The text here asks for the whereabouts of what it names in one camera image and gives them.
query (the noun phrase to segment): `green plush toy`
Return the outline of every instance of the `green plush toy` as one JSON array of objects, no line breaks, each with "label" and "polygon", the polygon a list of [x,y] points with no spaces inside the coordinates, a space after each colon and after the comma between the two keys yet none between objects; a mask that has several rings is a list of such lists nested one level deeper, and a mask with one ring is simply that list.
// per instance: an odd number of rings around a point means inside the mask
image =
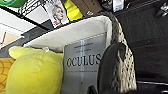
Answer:
[{"label": "green plush toy", "polygon": [[60,94],[63,54],[17,46],[9,54],[16,61],[9,70],[6,94]]}]

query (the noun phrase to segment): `book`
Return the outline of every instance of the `book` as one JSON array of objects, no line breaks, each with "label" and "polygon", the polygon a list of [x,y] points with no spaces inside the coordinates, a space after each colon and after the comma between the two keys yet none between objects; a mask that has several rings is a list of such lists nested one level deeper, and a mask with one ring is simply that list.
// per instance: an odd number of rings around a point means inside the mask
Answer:
[{"label": "book", "polygon": [[65,8],[63,7],[61,0],[44,0],[44,1],[45,1],[44,7],[48,13],[48,16],[54,28],[69,22],[65,12]]},{"label": "book", "polygon": [[87,94],[97,89],[97,74],[106,47],[106,33],[64,46],[64,77],[61,94]]}]

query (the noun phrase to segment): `stuffed animal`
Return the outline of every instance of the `stuffed animal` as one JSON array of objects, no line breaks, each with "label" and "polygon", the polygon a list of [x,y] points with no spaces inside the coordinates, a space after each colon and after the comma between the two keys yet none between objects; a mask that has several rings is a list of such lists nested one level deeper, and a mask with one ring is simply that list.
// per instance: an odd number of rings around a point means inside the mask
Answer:
[{"label": "stuffed animal", "polygon": [[14,46],[16,59],[9,70],[6,94],[60,94],[63,54]]},{"label": "stuffed animal", "polygon": [[0,58],[0,94],[5,90],[8,72],[13,62],[12,58]]},{"label": "stuffed animal", "polygon": [[80,10],[77,8],[77,6],[75,6],[74,3],[72,3],[71,0],[66,0],[65,8],[67,9],[67,16],[71,21],[77,20],[83,17]]}]

